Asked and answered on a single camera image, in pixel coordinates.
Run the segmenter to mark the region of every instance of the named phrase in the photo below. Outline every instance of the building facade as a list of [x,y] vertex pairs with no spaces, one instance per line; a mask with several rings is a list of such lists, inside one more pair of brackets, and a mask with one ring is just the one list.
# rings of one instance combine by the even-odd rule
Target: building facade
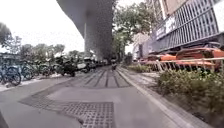
[[163,4],[165,2],[166,19],[159,23],[149,39],[152,52],[224,43],[223,0],[163,0]]
[[146,3],[149,8],[153,9],[155,18],[158,22],[161,22],[166,18],[164,6],[161,0],[146,0]]
[[147,34],[138,33],[133,37],[133,59],[137,60],[148,54],[148,39]]

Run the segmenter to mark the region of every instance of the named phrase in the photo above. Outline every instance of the road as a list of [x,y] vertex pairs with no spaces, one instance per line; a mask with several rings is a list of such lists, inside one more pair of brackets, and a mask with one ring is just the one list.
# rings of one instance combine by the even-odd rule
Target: road
[[110,67],[1,92],[0,110],[10,128],[179,128]]

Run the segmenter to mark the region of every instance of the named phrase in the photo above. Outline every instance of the elevated highway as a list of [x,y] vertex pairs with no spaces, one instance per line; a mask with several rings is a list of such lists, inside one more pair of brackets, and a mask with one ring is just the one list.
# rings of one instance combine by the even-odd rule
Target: elevated highway
[[85,39],[85,53],[98,59],[110,58],[113,0],[57,0]]

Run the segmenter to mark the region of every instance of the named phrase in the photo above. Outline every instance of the shrub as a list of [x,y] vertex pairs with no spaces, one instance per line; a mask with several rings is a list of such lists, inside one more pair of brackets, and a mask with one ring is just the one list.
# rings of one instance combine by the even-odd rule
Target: shrub
[[150,72],[150,68],[148,66],[143,65],[131,65],[128,66],[128,69],[135,71],[137,73]]
[[158,78],[157,92],[164,96],[185,96],[191,110],[206,115],[204,118],[209,123],[224,114],[224,75],[221,73],[168,70]]

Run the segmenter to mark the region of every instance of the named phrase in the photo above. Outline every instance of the bicycle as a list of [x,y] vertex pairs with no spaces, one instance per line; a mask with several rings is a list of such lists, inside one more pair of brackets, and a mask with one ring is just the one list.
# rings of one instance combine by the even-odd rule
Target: bicycle
[[18,86],[21,83],[21,75],[18,69],[15,67],[9,67],[4,64],[2,71],[0,72],[0,82],[2,84],[11,83],[14,86]]

